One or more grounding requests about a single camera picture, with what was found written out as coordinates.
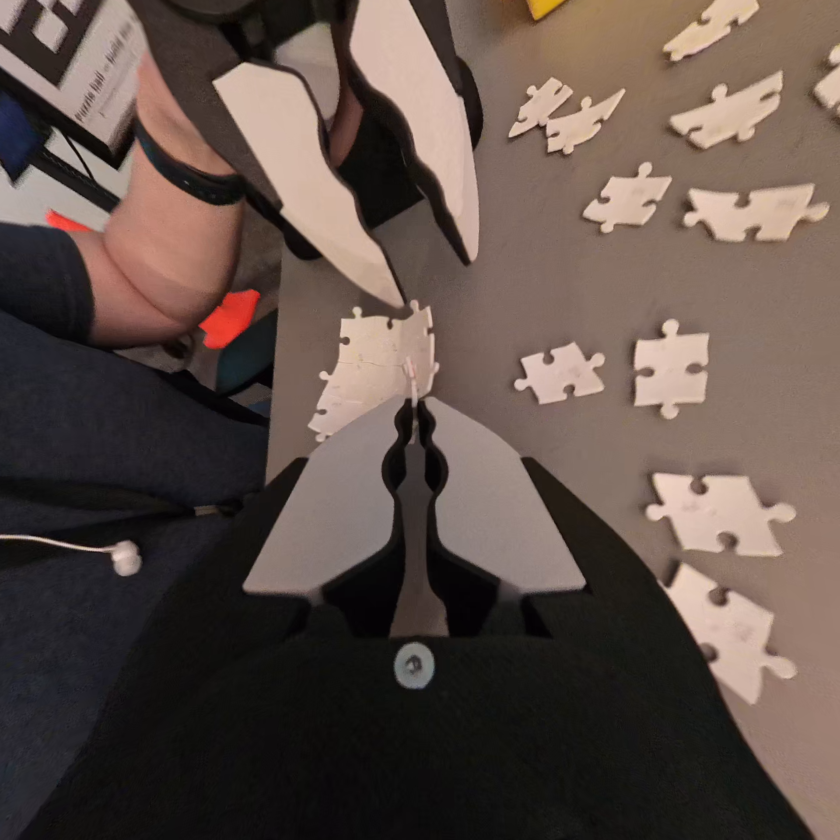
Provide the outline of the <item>office chair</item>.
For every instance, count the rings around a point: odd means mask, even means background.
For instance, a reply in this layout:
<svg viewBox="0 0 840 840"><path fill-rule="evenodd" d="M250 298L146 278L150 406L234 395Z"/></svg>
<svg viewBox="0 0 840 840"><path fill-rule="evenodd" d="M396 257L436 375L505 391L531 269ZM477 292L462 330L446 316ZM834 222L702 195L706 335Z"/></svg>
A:
<svg viewBox="0 0 840 840"><path fill-rule="evenodd" d="M250 325L221 351L216 388L207 388L188 371L157 373L158 377L195 403L233 421L268 427L269 417L233 400L250 386L271 387L277 341L277 309Z"/></svg>

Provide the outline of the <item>red panel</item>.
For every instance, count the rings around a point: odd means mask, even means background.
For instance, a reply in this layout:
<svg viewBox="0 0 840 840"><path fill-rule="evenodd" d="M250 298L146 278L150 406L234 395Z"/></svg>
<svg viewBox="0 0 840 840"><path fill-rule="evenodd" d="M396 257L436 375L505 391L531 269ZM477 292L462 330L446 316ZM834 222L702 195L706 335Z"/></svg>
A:
<svg viewBox="0 0 840 840"><path fill-rule="evenodd" d="M45 213L45 222L48 226L69 234L92 232L88 226L51 208ZM210 350L228 347L251 325L259 302L260 293L257 290L229 292L222 303L199 325L203 332L203 346Z"/></svg>

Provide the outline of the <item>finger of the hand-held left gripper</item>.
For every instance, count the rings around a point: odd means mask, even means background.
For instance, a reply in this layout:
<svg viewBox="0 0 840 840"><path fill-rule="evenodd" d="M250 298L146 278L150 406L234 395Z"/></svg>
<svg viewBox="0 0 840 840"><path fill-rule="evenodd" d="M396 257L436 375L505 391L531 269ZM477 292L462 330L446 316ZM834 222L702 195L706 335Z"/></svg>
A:
<svg viewBox="0 0 840 840"><path fill-rule="evenodd" d="M355 194L330 164L322 118L297 72L242 62L213 87L280 200L280 215L340 274L389 307L405 298Z"/></svg>
<svg viewBox="0 0 840 840"><path fill-rule="evenodd" d="M466 266L478 255L480 96L445 2L348 2L348 74L363 109L348 180L376 228L418 203Z"/></svg>

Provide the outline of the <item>person's left forearm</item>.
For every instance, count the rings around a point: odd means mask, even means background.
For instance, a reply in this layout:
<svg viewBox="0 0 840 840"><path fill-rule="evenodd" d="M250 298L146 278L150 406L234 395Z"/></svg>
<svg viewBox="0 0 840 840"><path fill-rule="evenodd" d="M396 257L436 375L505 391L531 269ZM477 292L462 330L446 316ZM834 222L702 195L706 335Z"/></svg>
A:
<svg viewBox="0 0 840 840"><path fill-rule="evenodd" d="M104 230L70 234L90 281L89 343L128 349L193 331L232 285L244 213L244 201L211 205L178 189L136 143Z"/></svg>

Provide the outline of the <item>coded sign board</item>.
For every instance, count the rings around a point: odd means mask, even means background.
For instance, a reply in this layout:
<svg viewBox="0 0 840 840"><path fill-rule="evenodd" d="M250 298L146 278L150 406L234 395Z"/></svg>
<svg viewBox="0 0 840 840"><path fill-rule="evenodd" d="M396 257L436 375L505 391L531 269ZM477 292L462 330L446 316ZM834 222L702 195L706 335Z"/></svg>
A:
<svg viewBox="0 0 840 840"><path fill-rule="evenodd" d="M115 169L132 144L145 51L128 2L1 2L2 92Z"/></svg>

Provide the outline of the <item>black wristband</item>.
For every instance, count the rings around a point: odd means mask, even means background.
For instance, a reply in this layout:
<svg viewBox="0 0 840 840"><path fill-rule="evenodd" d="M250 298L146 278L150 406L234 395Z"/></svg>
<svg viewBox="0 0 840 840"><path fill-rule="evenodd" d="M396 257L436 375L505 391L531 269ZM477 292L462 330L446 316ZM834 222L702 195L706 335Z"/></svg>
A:
<svg viewBox="0 0 840 840"><path fill-rule="evenodd" d="M133 131L147 161L176 189L214 207L233 206L245 199L245 183L237 174L214 175L177 161L149 135L138 118L134 120Z"/></svg>

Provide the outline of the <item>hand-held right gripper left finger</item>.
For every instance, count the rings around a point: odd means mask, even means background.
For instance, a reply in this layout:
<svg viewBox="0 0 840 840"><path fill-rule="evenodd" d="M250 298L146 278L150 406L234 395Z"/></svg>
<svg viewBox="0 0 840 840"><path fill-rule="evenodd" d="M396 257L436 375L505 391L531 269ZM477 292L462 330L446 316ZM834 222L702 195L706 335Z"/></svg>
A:
<svg viewBox="0 0 840 840"><path fill-rule="evenodd" d="M406 478L408 399L394 396L311 454L243 583L250 595L322 597L391 541Z"/></svg>

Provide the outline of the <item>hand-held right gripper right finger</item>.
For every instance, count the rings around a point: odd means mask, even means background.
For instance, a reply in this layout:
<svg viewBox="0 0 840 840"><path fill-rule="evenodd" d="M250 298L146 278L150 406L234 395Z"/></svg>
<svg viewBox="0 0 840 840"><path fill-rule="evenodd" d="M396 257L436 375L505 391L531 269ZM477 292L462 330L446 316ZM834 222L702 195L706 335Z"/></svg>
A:
<svg viewBox="0 0 840 840"><path fill-rule="evenodd" d="M428 453L443 456L434 514L442 547L488 573L509 594L576 592L585 578L519 453L435 397Z"/></svg>

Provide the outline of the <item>scattered loose puzzle pieces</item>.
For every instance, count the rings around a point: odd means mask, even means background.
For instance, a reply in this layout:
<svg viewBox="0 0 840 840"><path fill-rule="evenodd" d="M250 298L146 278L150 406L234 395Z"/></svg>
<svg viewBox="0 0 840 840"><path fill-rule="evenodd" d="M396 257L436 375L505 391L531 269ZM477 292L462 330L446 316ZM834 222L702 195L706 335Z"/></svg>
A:
<svg viewBox="0 0 840 840"><path fill-rule="evenodd" d="M734 26L744 25L760 10L760 2L711 2L691 23L663 46L670 62L695 56L726 38ZM672 131L695 148L706 151L735 139L747 142L755 128L781 104L784 73L779 70L751 86L730 93L721 83L703 106L673 115ZM567 102L573 90L556 78L541 86L529 86L527 100L508 132L513 140L539 127L544 131L547 153L571 154L593 139L626 94L620 89L594 104L581 101L577 112L560 118L553 113ZM617 225L642 227L653 216L667 193L672 177L653 175L650 161L641 163L634 176L614 175L598 198L582 211L584 220L597 224L602 234ZM719 243L741 244L748 234L756 242L783 243L796 226L823 221L829 203L814 203L816 187L806 183L751 191L739 205L739 193L688 190L689 211L683 226L703 225ZM656 339L638 339L633 352L637 373L635 406L656 406L664 419L674 419L682 405L699 405L707 398L710 335L707 332L681 333L679 321L670 318L660 327ZM577 386L580 394L603 389L595 368L605 357L597 353L590 359L575 343L549 352L534 353L521 359L526 375L514 382L518 391L533 390L541 405L556 403L567 396L565 389ZM746 476L707 476L703 491L696 490L692 476L652 475L659 503L645 510L648 520L662 518L671 528L682 550L719 553L721 536L734 538L740 555L756 558L779 557L781 546L774 537L773 522L791 522L795 510L784 503L765 506ZM700 646L711 653L709 667L715 679L750 705L762 694L763 673L779 679L792 679L797 667L788 658L772 654L767 645L774 622L772 612L737 593L725 595L724 602L712 601L718 584L693 567L681 563L665 592Z"/></svg>

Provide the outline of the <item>assembled white puzzle section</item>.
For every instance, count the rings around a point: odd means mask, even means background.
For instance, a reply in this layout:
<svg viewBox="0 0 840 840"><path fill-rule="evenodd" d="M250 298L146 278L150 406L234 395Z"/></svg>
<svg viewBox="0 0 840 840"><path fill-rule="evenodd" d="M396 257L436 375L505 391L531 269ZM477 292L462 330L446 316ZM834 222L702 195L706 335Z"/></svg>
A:
<svg viewBox="0 0 840 840"><path fill-rule="evenodd" d="M332 372L319 375L324 387L308 425L318 444L394 396L410 398L407 356L416 367L419 397L433 390L439 363L432 309L416 300L409 307L405 319L365 316L360 307L341 319L339 358Z"/></svg>

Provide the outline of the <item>person's left hand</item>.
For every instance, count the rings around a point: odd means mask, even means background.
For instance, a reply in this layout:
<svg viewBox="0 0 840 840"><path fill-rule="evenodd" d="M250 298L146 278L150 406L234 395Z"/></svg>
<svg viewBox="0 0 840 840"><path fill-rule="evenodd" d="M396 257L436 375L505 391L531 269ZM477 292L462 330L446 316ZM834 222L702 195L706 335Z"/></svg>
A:
<svg viewBox="0 0 840 840"><path fill-rule="evenodd" d="M146 132L173 160L210 175L235 174L186 116L149 51L138 68L135 109Z"/></svg>

